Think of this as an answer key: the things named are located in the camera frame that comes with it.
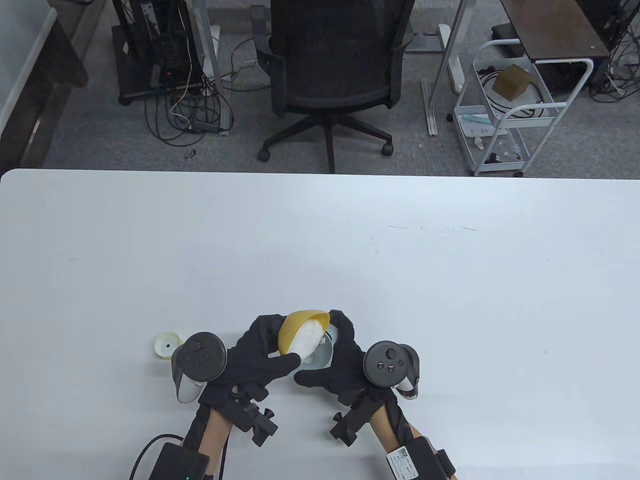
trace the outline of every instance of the chair base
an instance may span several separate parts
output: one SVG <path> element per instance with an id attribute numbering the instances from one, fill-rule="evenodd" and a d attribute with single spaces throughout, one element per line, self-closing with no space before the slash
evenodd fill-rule
<path id="1" fill-rule="evenodd" d="M 385 157 L 390 157 L 394 153 L 393 137 L 390 134 L 383 132 L 369 124 L 361 122 L 356 118 L 349 115 L 335 115 L 335 114 L 317 114 L 310 115 L 303 118 L 298 123 L 291 125 L 289 128 L 284 129 L 282 132 L 276 133 L 274 136 L 268 138 L 262 144 L 262 149 L 258 152 L 258 160 L 266 163 L 271 157 L 269 147 L 280 143 L 287 138 L 293 137 L 305 130 L 309 130 L 311 127 L 321 126 L 324 129 L 324 138 L 326 141 L 326 156 L 329 163 L 329 173 L 335 173 L 335 158 L 333 154 L 333 133 L 332 129 L 334 125 L 341 125 L 343 127 L 350 128 L 352 130 L 371 135 L 373 137 L 385 140 L 386 144 L 382 147 L 381 153 Z"/>

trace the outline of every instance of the white cotton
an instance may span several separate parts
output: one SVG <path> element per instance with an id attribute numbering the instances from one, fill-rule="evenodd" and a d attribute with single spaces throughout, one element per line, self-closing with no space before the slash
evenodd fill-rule
<path id="1" fill-rule="evenodd" d="M 305 321 L 289 345 L 288 353 L 297 353 L 304 361 L 316 350 L 324 337 L 322 325 L 317 320 Z"/>

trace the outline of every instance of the white bottle cap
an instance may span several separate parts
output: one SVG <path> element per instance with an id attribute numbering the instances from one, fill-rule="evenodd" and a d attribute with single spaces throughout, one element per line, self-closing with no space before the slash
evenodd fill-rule
<path id="1" fill-rule="evenodd" d="M 173 332 L 164 332 L 156 337 L 154 342 L 154 350 L 156 354 L 163 360 L 171 360 L 171 356 L 175 349 L 177 349 L 184 342 L 180 338 L 180 335 Z"/>

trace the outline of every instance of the white metal cart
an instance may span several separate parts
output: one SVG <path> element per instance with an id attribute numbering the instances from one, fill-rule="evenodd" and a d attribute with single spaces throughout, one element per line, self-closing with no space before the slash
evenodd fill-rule
<path id="1" fill-rule="evenodd" d="M 465 85 L 454 108 L 453 120 L 456 130 L 467 155 L 469 168 L 476 176 L 481 172 L 499 170 L 517 170 L 516 176 L 522 176 L 536 159 L 593 71 L 593 60 L 590 58 L 536 60 L 533 62 L 526 54 L 519 58 L 480 58 L 482 52 L 488 47 L 513 44 L 520 44 L 520 40 L 517 38 L 493 40 L 480 48 L 472 62 Z M 537 68 L 537 65 L 542 63 L 583 63 L 586 65 L 584 75 L 566 101 L 556 102 L 549 93 Z M 508 102 L 495 92 L 491 92 L 492 78 L 487 73 L 482 74 L 481 72 L 499 72 L 512 65 L 526 70 L 532 80 L 523 95 L 514 102 Z M 479 86 L 482 105 L 462 105 L 470 83 L 476 83 Z M 546 127 L 547 129 L 533 153 L 529 153 L 519 130 L 530 127 Z"/>

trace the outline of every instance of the forearm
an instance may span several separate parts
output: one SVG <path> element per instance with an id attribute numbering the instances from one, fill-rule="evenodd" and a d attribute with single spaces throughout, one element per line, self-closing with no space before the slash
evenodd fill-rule
<path id="1" fill-rule="evenodd" d="M 224 418 L 213 408 L 209 414 L 207 428 L 202 435 L 198 452 L 208 456 L 211 459 L 207 475 L 213 475 L 218 468 L 222 448 L 227 441 L 229 432 L 231 431 L 231 422 Z"/>
<path id="2" fill-rule="evenodd" d="M 384 406 L 382 406 L 376 413 L 373 414 L 370 424 L 371 428 L 373 428 L 373 431 L 376 434 L 376 437 L 378 437 L 378 440 L 387 453 L 400 448 L 400 442 L 398 442 L 396 434 L 391 428 L 391 423 L 389 422 L 389 417 L 387 416 L 387 409 Z M 420 432 L 418 432 L 413 427 L 413 425 L 410 425 L 410 427 L 414 438 L 422 436 Z"/>

